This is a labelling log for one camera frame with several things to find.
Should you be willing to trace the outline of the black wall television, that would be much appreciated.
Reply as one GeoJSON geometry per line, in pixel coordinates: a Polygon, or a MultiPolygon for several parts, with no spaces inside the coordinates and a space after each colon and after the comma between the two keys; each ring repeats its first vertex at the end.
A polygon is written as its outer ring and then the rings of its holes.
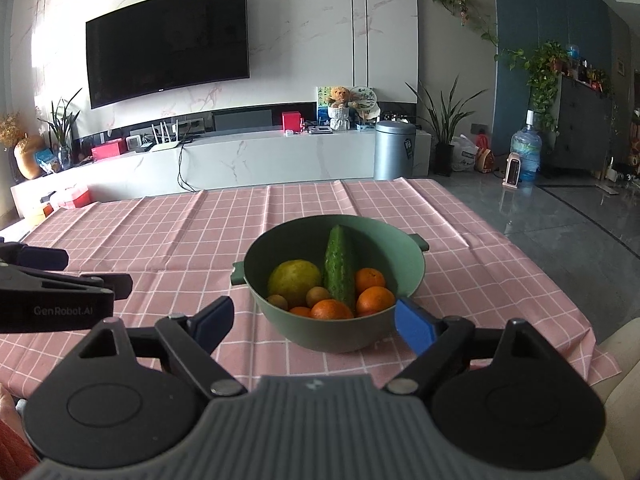
{"type": "Polygon", "coordinates": [[[247,0],[145,0],[86,23],[90,104],[250,76],[247,0]]]}

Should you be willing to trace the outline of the green cucumber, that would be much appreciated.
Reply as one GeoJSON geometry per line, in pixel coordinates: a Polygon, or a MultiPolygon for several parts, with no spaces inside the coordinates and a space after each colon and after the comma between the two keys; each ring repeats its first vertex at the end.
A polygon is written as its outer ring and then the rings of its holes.
{"type": "Polygon", "coordinates": [[[333,299],[355,309],[355,253],[352,234],[338,224],[330,231],[324,257],[324,282],[333,299]]]}

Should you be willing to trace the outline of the pink tissue box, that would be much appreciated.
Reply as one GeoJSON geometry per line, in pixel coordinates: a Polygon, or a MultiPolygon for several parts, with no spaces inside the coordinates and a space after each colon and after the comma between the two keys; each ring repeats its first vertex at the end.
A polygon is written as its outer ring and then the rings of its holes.
{"type": "Polygon", "coordinates": [[[72,186],[54,192],[50,204],[54,209],[78,209],[93,202],[90,190],[86,186],[72,186]]]}

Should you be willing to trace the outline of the yellow-green pear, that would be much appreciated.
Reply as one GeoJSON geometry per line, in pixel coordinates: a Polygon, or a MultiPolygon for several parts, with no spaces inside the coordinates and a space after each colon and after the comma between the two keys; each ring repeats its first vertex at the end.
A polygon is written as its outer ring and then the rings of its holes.
{"type": "Polygon", "coordinates": [[[322,284],[322,273],[314,263],[295,259],[280,263],[270,274],[267,297],[280,296],[292,307],[303,307],[306,295],[322,284]]]}

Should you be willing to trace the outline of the orange tangerine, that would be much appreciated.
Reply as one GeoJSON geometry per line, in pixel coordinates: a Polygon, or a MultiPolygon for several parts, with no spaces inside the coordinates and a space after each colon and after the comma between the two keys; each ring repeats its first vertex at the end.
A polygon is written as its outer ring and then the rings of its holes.
{"type": "Polygon", "coordinates": [[[371,286],[365,289],[356,301],[358,316],[378,314],[396,304],[395,295],[386,287],[371,286]]]}
{"type": "Polygon", "coordinates": [[[309,312],[309,316],[320,321],[343,321],[354,317],[352,310],[335,299],[318,301],[309,312]]]}
{"type": "Polygon", "coordinates": [[[307,307],[294,307],[290,310],[291,314],[303,316],[304,318],[310,317],[310,309],[307,307]]]}
{"type": "Polygon", "coordinates": [[[386,279],[384,274],[373,268],[359,269],[355,274],[355,288],[358,295],[371,287],[385,287],[386,279]]]}

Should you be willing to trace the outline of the potted long-leaf plant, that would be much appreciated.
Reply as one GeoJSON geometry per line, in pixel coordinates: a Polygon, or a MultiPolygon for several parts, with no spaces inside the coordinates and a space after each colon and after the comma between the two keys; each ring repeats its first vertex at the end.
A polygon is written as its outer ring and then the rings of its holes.
{"type": "Polygon", "coordinates": [[[443,177],[449,177],[452,173],[452,154],[454,154],[452,140],[454,140],[458,125],[463,119],[474,114],[474,110],[468,110],[466,107],[487,92],[487,89],[482,89],[465,99],[457,99],[458,82],[459,76],[454,78],[448,93],[439,92],[438,100],[434,99],[424,84],[418,82],[413,87],[408,82],[405,83],[405,86],[416,97],[416,102],[424,107],[425,113],[422,116],[416,115],[416,118],[425,122],[435,135],[433,172],[443,177]]]}

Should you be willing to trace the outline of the dark grey cabinet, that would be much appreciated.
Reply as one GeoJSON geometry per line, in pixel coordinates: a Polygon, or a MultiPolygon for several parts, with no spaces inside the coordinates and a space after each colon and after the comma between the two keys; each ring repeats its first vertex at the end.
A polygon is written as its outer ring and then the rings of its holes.
{"type": "Polygon", "coordinates": [[[602,170],[610,148],[611,99],[567,76],[560,79],[558,98],[550,165],[566,170],[602,170]]]}

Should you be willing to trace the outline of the teddy bear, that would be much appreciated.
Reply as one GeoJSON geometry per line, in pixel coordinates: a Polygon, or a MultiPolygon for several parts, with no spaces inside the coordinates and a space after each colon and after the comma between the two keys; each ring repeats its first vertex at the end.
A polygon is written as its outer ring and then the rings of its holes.
{"type": "Polygon", "coordinates": [[[332,87],[328,103],[330,128],[333,131],[347,131],[355,128],[356,110],[352,90],[343,86],[332,87]]]}

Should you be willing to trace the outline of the red box on console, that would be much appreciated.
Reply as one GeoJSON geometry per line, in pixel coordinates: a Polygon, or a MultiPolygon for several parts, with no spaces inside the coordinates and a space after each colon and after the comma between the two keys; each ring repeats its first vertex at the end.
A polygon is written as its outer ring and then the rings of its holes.
{"type": "Polygon", "coordinates": [[[304,118],[297,110],[281,114],[282,130],[284,132],[300,133],[303,130],[304,118]]]}

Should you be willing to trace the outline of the grey metal trash bin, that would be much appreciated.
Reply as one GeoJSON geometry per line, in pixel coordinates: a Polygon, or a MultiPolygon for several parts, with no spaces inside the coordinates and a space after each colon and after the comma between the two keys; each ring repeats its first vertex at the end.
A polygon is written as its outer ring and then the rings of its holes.
{"type": "Polygon", "coordinates": [[[375,180],[411,178],[416,126],[410,122],[381,120],[375,125],[375,180]]]}

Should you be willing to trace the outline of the green colander bowl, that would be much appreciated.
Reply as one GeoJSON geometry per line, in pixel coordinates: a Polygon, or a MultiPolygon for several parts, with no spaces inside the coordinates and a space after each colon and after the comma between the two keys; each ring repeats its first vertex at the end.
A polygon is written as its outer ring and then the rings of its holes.
{"type": "Polygon", "coordinates": [[[324,214],[285,222],[266,231],[230,282],[245,284],[265,318],[286,339],[329,353],[360,350],[394,329],[395,301],[416,292],[430,244],[382,221],[324,214]],[[346,320],[295,313],[309,307],[322,287],[352,312],[346,320]]]}

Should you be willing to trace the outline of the white wifi router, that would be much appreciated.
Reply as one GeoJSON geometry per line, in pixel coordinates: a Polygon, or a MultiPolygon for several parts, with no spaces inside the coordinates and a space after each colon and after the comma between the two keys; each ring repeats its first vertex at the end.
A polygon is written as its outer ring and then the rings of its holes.
{"type": "Polygon", "coordinates": [[[163,120],[158,125],[152,125],[151,128],[154,139],[151,152],[172,150],[180,144],[179,123],[176,120],[173,122],[163,120]]]}

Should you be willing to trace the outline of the small plant in glass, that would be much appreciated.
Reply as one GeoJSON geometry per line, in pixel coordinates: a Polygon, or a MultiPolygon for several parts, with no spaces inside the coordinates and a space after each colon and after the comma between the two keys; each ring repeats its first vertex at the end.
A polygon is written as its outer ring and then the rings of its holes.
{"type": "Polygon", "coordinates": [[[73,162],[73,133],[80,115],[80,109],[73,107],[73,102],[80,92],[81,89],[78,89],[69,99],[51,102],[49,117],[40,118],[40,122],[44,122],[49,127],[49,132],[55,136],[55,154],[63,170],[70,169],[73,162]]]}

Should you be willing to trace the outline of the brown longan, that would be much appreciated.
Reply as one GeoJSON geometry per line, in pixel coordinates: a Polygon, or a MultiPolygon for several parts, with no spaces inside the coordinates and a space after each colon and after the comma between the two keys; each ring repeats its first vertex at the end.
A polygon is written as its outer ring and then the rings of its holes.
{"type": "Polygon", "coordinates": [[[306,304],[309,309],[313,308],[318,302],[331,299],[330,292],[321,286],[314,286],[306,293],[306,304]]]}
{"type": "Polygon", "coordinates": [[[286,300],[283,296],[274,294],[267,298],[267,301],[273,305],[273,307],[277,307],[281,310],[288,310],[288,300],[286,300]]]}

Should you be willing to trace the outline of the pink box on console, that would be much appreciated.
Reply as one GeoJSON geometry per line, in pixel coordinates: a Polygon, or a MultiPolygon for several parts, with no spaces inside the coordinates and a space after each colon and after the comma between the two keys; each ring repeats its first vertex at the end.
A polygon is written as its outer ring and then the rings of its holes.
{"type": "Polygon", "coordinates": [[[93,160],[108,159],[125,154],[128,151],[125,139],[114,139],[91,149],[93,160]]]}

